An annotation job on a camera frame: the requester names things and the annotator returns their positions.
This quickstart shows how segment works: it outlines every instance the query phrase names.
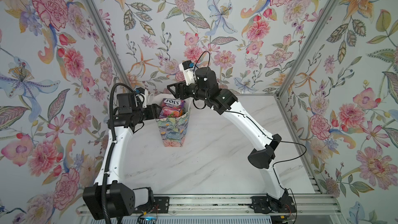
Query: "marble surface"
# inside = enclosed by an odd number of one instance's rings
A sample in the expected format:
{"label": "marble surface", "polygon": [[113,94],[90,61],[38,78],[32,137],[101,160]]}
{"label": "marble surface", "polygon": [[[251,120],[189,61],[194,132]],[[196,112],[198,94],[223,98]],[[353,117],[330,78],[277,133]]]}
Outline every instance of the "marble surface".
{"label": "marble surface", "polygon": [[[245,109],[267,131],[292,141],[272,96],[239,96]],[[247,160],[253,149],[226,118],[205,108],[192,108],[183,147],[164,147],[154,120],[134,134],[127,146],[125,184],[152,187],[155,194],[259,194],[267,186]],[[280,143],[276,161],[297,157],[294,144]],[[280,179],[295,194],[314,193],[300,159],[276,165]]]}

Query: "fox's candy package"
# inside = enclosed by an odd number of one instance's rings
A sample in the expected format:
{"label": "fox's candy package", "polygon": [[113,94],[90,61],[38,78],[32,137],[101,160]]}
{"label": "fox's candy package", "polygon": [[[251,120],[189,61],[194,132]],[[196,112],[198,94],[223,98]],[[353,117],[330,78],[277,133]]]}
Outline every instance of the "fox's candy package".
{"label": "fox's candy package", "polygon": [[159,118],[182,116],[184,103],[185,101],[178,99],[163,99]]}

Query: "floral wallpaper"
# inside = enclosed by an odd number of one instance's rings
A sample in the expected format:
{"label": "floral wallpaper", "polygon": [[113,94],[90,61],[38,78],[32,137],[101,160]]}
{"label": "floral wallpaper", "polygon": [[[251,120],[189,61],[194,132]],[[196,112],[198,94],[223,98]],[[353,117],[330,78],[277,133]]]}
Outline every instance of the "floral wallpaper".
{"label": "floral wallpaper", "polygon": [[0,222],[71,223],[102,164],[117,73],[81,0],[0,12]]}
{"label": "floral wallpaper", "polygon": [[282,96],[348,223],[398,222],[396,0],[340,0]]}
{"label": "floral wallpaper", "polygon": [[167,92],[208,51],[219,87],[274,93],[327,0],[94,1],[133,87]]}

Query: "black cable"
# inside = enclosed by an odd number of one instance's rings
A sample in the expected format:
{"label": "black cable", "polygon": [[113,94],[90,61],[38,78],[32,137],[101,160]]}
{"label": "black cable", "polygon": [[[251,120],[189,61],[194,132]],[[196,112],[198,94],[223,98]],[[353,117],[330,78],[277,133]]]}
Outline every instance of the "black cable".
{"label": "black cable", "polygon": [[109,164],[111,162],[113,148],[115,147],[114,141],[116,141],[115,123],[113,121],[113,95],[115,94],[116,87],[118,87],[118,86],[126,87],[128,90],[130,90],[132,93],[134,93],[134,91],[131,89],[131,87],[127,86],[126,84],[116,83],[113,85],[110,96],[109,96],[109,125],[110,125],[111,133],[112,133],[112,143],[111,143],[111,146],[109,147],[108,156],[106,157],[105,168],[104,168],[103,177],[102,177],[102,187],[101,187],[102,213],[103,213],[103,217],[105,219],[106,224],[112,224],[111,218],[110,218],[109,212],[108,212],[108,205],[106,202],[106,190],[107,190],[107,184],[108,184],[107,172],[109,172]]}
{"label": "black cable", "polygon": [[[242,113],[240,113],[240,112],[233,112],[233,111],[225,111],[225,112],[232,112],[232,113],[237,113],[237,114],[240,114],[240,115],[245,116],[245,114],[242,114]],[[290,191],[292,192],[293,200],[295,201],[295,206],[296,206],[296,217],[295,217],[295,221],[293,222],[293,224],[294,224],[294,223],[296,222],[296,219],[297,219],[297,205],[296,205],[295,195],[293,194],[293,191],[292,191],[291,188],[286,189],[286,188],[283,188],[283,187],[281,186],[281,182],[279,182],[279,178],[278,178],[278,176],[277,176],[277,174],[276,174],[276,172],[275,172],[275,164],[277,164],[277,163],[282,163],[282,162],[287,162],[287,161],[292,161],[292,160],[295,160],[295,159],[297,159],[297,158],[300,158],[300,157],[304,156],[304,154],[306,154],[306,152],[307,152],[307,147],[306,147],[305,145],[301,144],[301,143],[288,142],[288,141],[280,141],[280,140],[275,140],[275,139],[273,139],[273,138],[270,138],[270,137],[268,137],[268,136],[261,130],[260,127],[258,127],[258,125],[256,125],[256,123],[255,123],[251,118],[249,118],[249,117],[247,117],[247,116],[246,116],[246,118],[248,118],[248,119],[260,130],[260,132],[261,132],[262,134],[264,134],[264,136],[266,136],[268,139],[270,139],[270,140],[272,140],[272,141],[276,141],[276,142],[281,142],[281,143],[298,144],[298,145],[301,145],[301,146],[303,146],[303,147],[305,148],[304,153],[301,154],[300,156],[295,157],[295,158],[292,158],[292,159],[288,159],[288,160],[279,161],[279,162],[276,162],[276,163],[274,163],[274,164],[272,165],[272,170],[274,171],[274,174],[275,174],[275,176],[276,176],[276,179],[278,180],[279,187],[281,187],[283,190],[290,190]]]}

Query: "orange lily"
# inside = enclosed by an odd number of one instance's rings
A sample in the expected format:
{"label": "orange lily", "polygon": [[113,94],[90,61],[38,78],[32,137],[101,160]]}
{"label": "orange lily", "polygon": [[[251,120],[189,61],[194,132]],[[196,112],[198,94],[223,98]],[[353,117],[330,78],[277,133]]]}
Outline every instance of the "orange lily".
{"label": "orange lily", "polygon": [[306,73],[299,73],[298,75],[296,75],[296,76],[301,75],[301,78],[303,79],[301,82],[298,83],[298,84],[300,84],[300,83],[302,83],[302,84],[301,84],[300,86],[297,86],[297,87],[302,87],[302,86],[305,85],[305,83],[308,82],[308,84],[309,84],[309,86],[310,86],[311,94],[314,95],[314,94],[312,93],[311,81],[313,81],[313,82],[315,82],[315,83],[316,83],[316,81],[315,81],[311,76],[315,73],[315,71],[316,71],[316,69],[318,68],[319,64],[321,64],[320,61],[319,61],[318,65],[316,66],[316,68],[315,68],[309,75],[307,75]]}
{"label": "orange lily", "polygon": [[134,64],[131,66],[131,69],[130,69],[129,72],[131,72],[132,69],[133,69],[135,66],[139,67],[139,66],[142,65],[142,67],[144,68],[144,72],[143,72],[142,75],[141,75],[141,77],[142,77],[142,76],[144,76],[144,74],[145,74],[145,70],[146,70],[145,65],[149,65],[149,66],[152,66],[152,67],[159,67],[159,66],[155,66],[155,65],[149,63],[149,61],[151,61],[151,60],[153,60],[153,59],[144,60],[144,55],[142,54],[141,48],[140,48],[140,52],[141,52],[141,61],[134,63]]}

